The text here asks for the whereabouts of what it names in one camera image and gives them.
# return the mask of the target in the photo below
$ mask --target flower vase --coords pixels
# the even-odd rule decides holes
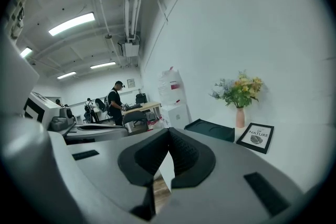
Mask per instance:
[[[244,128],[244,126],[245,126],[244,108],[237,108],[236,127]]]

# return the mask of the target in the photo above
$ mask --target dark green tray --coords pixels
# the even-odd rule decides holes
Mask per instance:
[[[203,121],[201,119],[188,124],[184,129],[229,142],[235,141],[234,128],[225,127],[212,122]]]

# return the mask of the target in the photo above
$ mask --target picture frame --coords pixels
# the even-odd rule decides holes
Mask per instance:
[[[273,131],[274,126],[250,123],[236,144],[266,154],[272,140]]]
[[[127,80],[128,88],[135,88],[135,80],[134,79],[128,79]]]

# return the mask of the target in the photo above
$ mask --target white ceiling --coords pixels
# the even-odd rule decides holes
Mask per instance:
[[[136,64],[137,59],[120,55],[119,40],[124,40],[124,0],[102,0],[104,13],[112,40],[105,39],[107,30],[99,0],[27,0],[24,28],[17,46],[20,51],[30,47],[33,52],[29,62],[44,76],[54,79],[75,71],[84,76],[92,71],[90,66],[109,61],[122,66]],[[72,18],[93,12],[95,21],[66,30],[56,36],[48,31]]]

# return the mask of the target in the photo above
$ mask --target light fixture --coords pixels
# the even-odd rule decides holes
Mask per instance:
[[[76,74],[76,72],[71,72],[71,73],[62,75],[62,76],[58,77],[58,79],[63,79],[63,78],[66,78],[66,77],[68,77],[68,76],[72,76],[72,75],[74,75],[74,74]]]
[[[100,67],[107,67],[107,66],[114,66],[115,64],[116,64],[115,62],[103,63],[101,65],[93,66],[93,67],[91,67],[91,69],[100,68]]]
[[[22,58],[25,58],[28,54],[30,54],[31,52],[32,52],[33,50],[32,49],[30,49],[30,48],[25,48],[24,50],[23,50],[23,52],[21,52],[20,53],[20,55],[21,55],[21,57]]]
[[[53,28],[52,30],[49,31],[49,33],[52,36],[55,36],[71,27],[77,26],[77,25],[81,25],[87,22],[91,22],[94,20],[94,15],[93,13],[88,13],[82,16],[79,16],[75,19],[69,20],[63,24],[60,24],[59,26],[56,26],[55,28]]]

